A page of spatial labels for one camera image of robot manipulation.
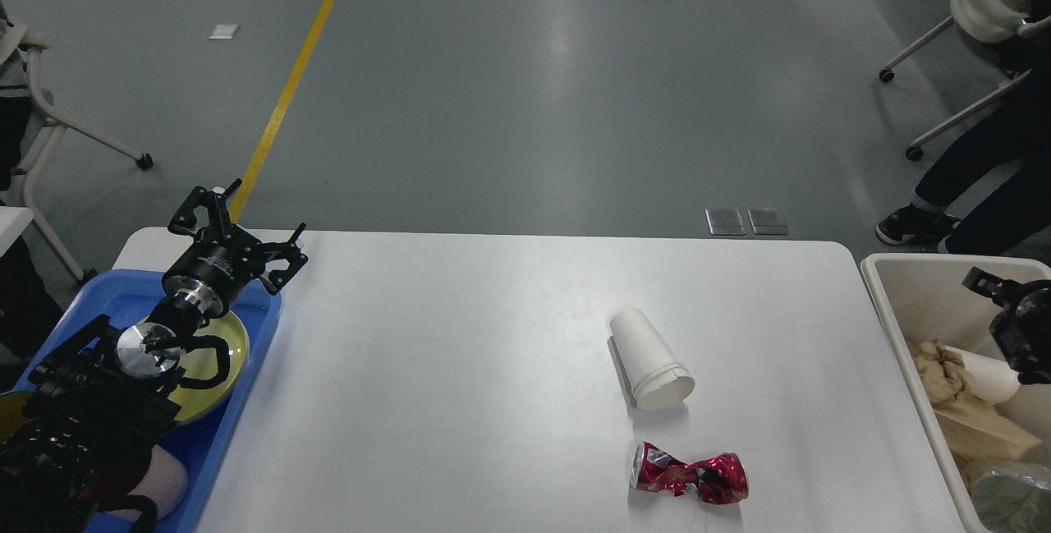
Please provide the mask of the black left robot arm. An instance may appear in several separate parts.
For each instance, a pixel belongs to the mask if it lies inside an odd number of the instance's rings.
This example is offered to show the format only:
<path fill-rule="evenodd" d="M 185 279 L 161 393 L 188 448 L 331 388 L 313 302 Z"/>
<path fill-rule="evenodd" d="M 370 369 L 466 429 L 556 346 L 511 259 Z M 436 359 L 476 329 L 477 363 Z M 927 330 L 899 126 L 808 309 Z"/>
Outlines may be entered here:
<path fill-rule="evenodd" d="M 160 278 L 160 298 L 71 329 L 71 311 L 24 380 L 2 395 L 2 529 L 85 532 L 119 514 L 154 532 L 189 489 L 161 443 L 247 387 L 251 343 L 234 305 L 249 289 L 277 295 L 307 264 L 300 238 L 266 242 L 236 225 L 229 187 L 195 187 L 168 231 L 189 245 Z"/>

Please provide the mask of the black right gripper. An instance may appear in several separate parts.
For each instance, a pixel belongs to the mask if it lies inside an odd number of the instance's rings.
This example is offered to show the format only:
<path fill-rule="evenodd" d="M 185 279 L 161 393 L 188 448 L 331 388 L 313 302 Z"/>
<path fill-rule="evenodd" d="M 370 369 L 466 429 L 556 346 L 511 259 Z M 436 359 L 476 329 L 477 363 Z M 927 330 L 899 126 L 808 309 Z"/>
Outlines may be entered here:
<path fill-rule="evenodd" d="M 989 331 L 1003 358 L 1024 386 L 1050 383 L 1050 289 L 1048 281 L 1019 283 L 972 267 L 962 279 L 969 292 L 1001 308 Z"/>

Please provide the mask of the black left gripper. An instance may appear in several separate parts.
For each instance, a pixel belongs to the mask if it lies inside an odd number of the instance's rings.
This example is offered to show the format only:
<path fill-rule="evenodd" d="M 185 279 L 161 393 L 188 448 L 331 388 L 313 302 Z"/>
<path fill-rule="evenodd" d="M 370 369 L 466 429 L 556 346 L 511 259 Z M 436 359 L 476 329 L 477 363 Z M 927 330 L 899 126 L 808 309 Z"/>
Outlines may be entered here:
<path fill-rule="evenodd" d="M 251 281 L 277 295 L 308 263 L 300 244 L 307 223 L 285 241 L 236 241 L 227 200 L 240 187 L 241 180 L 218 191 L 198 186 L 174 211 L 169 233 L 190 237 L 192 246 L 162 278 L 161 320 L 222 317 Z"/>

